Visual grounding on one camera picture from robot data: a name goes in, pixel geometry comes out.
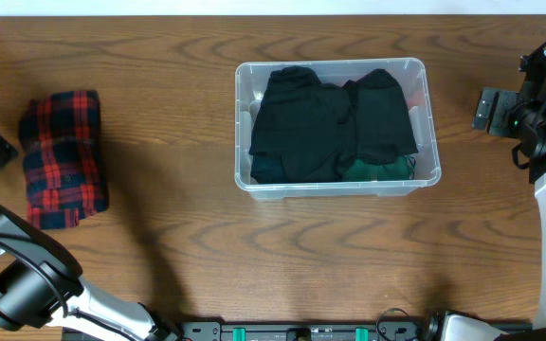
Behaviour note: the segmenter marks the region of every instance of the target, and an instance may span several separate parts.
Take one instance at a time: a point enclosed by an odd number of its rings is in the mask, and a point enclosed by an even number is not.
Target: wood grain
[[[511,163],[513,142],[470,121],[483,87],[519,89],[519,56],[545,40],[546,16],[0,18],[0,132],[18,146],[29,99],[99,91],[111,207],[50,235],[91,281],[170,318],[363,321],[451,307],[530,319],[534,188]],[[438,185],[279,202],[236,187],[240,63],[408,56],[427,67]],[[24,185],[20,160],[0,172],[0,202],[21,215]]]

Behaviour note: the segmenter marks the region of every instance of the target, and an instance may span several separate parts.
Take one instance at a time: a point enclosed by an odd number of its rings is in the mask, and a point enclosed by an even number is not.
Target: folded clothes
[[[33,226],[72,227],[108,208],[96,91],[32,100],[18,133],[25,151],[28,221]]]
[[[291,66],[271,73],[249,153],[250,175],[274,184],[342,181],[357,159],[396,164],[418,150],[402,88],[387,71],[338,87]]]

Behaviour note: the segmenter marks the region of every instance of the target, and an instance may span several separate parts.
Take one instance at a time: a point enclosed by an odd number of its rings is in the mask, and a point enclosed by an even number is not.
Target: green clip
[[[246,341],[246,330],[244,328],[234,328],[233,341]]]
[[[356,328],[355,329],[355,341],[368,341],[368,329]]]

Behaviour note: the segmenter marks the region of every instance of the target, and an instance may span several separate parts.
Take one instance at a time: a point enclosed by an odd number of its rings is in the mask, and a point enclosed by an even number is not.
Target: clear plastic container
[[[310,67],[322,82],[342,86],[348,80],[357,81],[369,72],[382,68],[392,74],[402,86],[408,103],[409,118],[418,145],[416,171],[413,180],[333,182],[308,184],[259,185],[250,177],[252,127],[261,107],[261,100],[271,71],[287,66]],[[254,199],[320,195],[380,196],[407,195],[417,188],[437,184],[442,177],[433,116],[428,96],[425,66],[415,58],[394,58],[355,61],[243,63],[235,72],[235,182]]]

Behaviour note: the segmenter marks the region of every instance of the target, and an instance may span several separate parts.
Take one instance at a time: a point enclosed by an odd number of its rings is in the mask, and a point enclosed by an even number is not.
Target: plaid flannel shirt
[[[96,91],[33,100],[20,121],[19,136],[33,226],[73,227],[108,207]]]

